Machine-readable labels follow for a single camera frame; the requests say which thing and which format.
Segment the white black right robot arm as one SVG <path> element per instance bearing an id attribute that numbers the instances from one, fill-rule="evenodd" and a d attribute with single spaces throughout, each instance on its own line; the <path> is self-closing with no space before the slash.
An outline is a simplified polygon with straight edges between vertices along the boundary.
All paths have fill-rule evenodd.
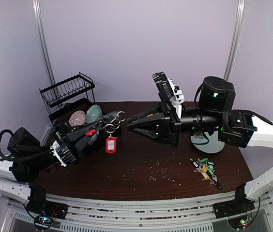
<path id="1" fill-rule="evenodd" d="M 218 132 L 218 140 L 236 147 L 273 148 L 273 121 L 249 111 L 233 109 L 234 85 L 222 78 L 207 76 L 195 95 L 194 108 L 183 105 L 183 93 L 163 72 L 152 76 L 160 103 L 127 120 L 130 132 L 157 143 L 178 145 L 182 134 Z M 273 189 L 273 167 L 261 176 L 238 186 L 231 201 L 215 203 L 217 218 L 253 210 L 255 201 Z"/>

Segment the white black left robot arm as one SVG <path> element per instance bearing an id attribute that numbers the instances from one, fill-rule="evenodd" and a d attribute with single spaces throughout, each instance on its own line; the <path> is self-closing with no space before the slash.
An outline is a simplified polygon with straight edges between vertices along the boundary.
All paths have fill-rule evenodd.
<path id="1" fill-rule="evenodd" d="M 44 217 L 64 219 L 68 206 L 46 198 L 46 190 L 32 185 L 40 172 L 77 165 L 85 150 L 93 146 L 100 131 L 112 135 L 125 120 L 123 111 L 104 114 L 92 123 L 71 126 L 60 123 L 52 131 L 53 142 L 41 143 L 25 128 L 0 132 L 0 195 L 24 204 L 25 209 Z"/>

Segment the red handled key ring holder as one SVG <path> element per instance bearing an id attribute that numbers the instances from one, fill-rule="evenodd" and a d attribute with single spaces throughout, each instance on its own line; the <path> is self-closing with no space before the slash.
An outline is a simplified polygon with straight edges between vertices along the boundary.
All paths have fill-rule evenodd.
<path id="1" fill-rule="evenodd" d="M 85 135 L 91 136 L 98 131 L 105 131 L 108 135 L 112 135 L 126 120 L 126 113 L 124 111 L 113 111 L 102 115 L 95 122 L 90 123 L 86 127 Z"/>

